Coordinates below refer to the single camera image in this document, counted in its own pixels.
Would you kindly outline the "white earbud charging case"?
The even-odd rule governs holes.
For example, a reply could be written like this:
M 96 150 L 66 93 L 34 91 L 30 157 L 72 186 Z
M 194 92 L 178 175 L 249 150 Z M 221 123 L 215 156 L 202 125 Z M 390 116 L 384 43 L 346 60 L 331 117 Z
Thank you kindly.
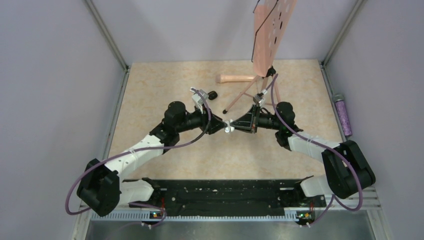
M 232 133 L 235 130 L 235 127 L 231 125 L 232 122 L 233 122 L 232 119 L 224 121 L 224 123 L 225 123 L 224 132 L 225 133 Z

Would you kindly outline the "black earbud charging case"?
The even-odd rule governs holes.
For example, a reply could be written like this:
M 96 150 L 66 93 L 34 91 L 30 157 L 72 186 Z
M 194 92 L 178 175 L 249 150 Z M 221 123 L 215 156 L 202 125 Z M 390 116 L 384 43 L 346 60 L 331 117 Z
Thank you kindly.
M 218 97 L 218 93 L 216 91 L 210 91 L 208 93 L 208 99 L 213 101 Z

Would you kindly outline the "pink music stand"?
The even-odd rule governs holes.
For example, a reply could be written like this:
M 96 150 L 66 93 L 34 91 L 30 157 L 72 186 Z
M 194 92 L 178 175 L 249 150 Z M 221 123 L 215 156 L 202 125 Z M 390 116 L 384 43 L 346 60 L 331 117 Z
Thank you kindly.
M 259 93 L 264 96 L 269 91 L 268 78 L 276 76 L 273 67 L 276 54 L 285 34 L 289 20 L 294 12 L 296 0 L 258 0 L 252 11 L 254 17 L 253 46 L 251 62 L 254 77 L 236 75 L 218 75 L 218 83 L 249 82 L 249 84 L 230 102 L 222 111 L 223 114 L 233 107 L 247 91 L 258 82 L 263 80 Z

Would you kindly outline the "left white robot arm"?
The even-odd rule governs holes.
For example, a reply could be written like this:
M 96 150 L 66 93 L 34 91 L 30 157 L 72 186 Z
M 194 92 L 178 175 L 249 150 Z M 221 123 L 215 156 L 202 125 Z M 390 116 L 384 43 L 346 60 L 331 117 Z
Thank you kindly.
M 116 206 L 132 202 L 154 207 L 160 202 L 161 194 L 153 183 L 125 179 L 148 161 L 179 148 L 180 133 L 200 129 L 202 135 L 211 135 L 228 126 L 228 121 L 214 115 L 205 104 L 188 112 L 183 102 L 171 102 L 161 122 L 142 140 L 109 159 L 91 160 L 78 181 L 76 195 L 101 217 Z

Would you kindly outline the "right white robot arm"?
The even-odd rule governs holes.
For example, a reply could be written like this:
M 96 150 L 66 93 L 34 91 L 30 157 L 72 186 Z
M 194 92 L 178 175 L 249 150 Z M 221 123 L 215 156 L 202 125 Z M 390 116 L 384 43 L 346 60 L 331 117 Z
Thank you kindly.
M 307 206 L 318 195 L 346 199 L 376 182 L 373 170 L 355 141 L 338 143 L 307 134 L 295 124 L 296 115 L 289 102 L 279 102 L 274 110 L 270 113 L 254 104 L 245 115 L 229 125 L 232 129 L 252 134 L 259 128 L 275 130 L 281 147 L 323 163 L 323 175 L 303 179 L 298 184 L 299 189 L 293 192 L 297 205 Z

